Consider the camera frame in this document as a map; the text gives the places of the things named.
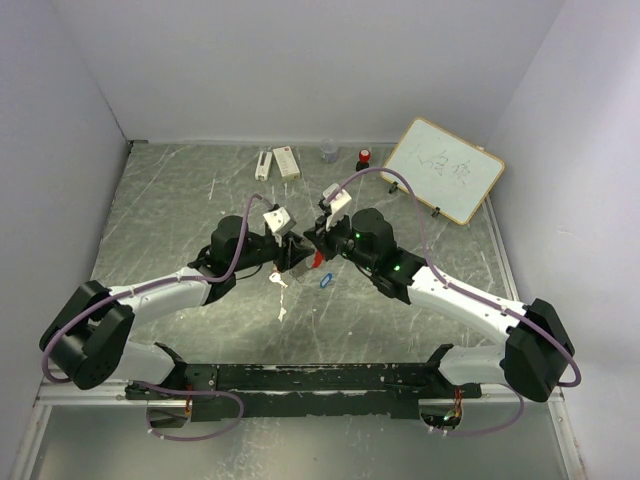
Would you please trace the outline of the metal key holder red handle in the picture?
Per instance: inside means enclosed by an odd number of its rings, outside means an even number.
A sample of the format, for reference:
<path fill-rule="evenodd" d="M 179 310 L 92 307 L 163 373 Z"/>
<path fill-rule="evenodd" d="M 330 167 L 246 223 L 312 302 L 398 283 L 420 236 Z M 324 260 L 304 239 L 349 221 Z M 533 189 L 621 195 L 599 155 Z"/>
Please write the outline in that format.
<path fill-rule="evenodd" d="M 315 270 L 323 262 L 323 256 L 315 250 L 290 270 L 291 277 L 300 281 L 307 273 Z"/>

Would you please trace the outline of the blue key tag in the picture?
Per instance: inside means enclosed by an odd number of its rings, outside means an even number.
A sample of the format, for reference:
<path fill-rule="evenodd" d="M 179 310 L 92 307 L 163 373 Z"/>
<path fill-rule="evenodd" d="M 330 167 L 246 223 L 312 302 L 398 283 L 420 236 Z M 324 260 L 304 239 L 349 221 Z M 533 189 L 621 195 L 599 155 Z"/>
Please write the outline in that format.
<path fill-rule="evenodd" d="M 331 273 L 327 273 L 327 274 L 326 274 L 326 275 L 321 279 L 321 281 L 320 281 L 320 283 L 319 283 L 319 286 L 320 286 L 322 289 L 326 288 L 326 287 L 329 285 L 329 283 L 331 282 L 332 278 L 333 278 L 333 275 L 332 275 Z"/>

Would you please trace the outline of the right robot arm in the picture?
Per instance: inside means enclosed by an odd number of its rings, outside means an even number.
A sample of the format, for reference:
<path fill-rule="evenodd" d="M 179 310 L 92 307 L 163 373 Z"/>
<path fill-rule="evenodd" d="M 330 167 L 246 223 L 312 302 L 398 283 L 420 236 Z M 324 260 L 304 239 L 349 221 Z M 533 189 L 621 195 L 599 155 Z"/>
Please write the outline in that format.
<path fill-rule="evenodd" d="M 363 270 L 376 289 L 408 305 L 436 310 L 480 333 L 489 347 L 448 347 L 424 374 L 426 390 L 448 396 L 464 384 L 504 384 L 545 402 L 561 383 L 575 349 L 556 309 L 491 295 L 400 247 L 391 224 L 374 208 L 328 225 L 324 216 L 304 233 L 325 260 L 337 256 Z"/>

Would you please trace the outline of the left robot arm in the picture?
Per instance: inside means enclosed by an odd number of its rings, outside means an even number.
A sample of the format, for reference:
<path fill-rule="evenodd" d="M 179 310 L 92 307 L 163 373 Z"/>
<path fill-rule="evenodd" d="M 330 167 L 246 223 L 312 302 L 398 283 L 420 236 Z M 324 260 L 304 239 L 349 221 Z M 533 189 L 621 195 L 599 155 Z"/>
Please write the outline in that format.
<path fill-rule="evenodd" d="M 109 379 L 142 381 L 162 398 L 178 397 L 187 385 L 186 361 L 161 342 L 132 341 L 133 327 L 220 300 L 235 287 L 239 271 L 267 263 L 278 273 L 296 267 L 314 249 L 293 224 L 271 212 L 258 234 L 244 218 L 226 216 L 209 244 L 175 273 L 130 286 L 82 284 L 40 339 L 43 364 L 55 364 L 64 374 L 61 382 L 81 390 Z"/>

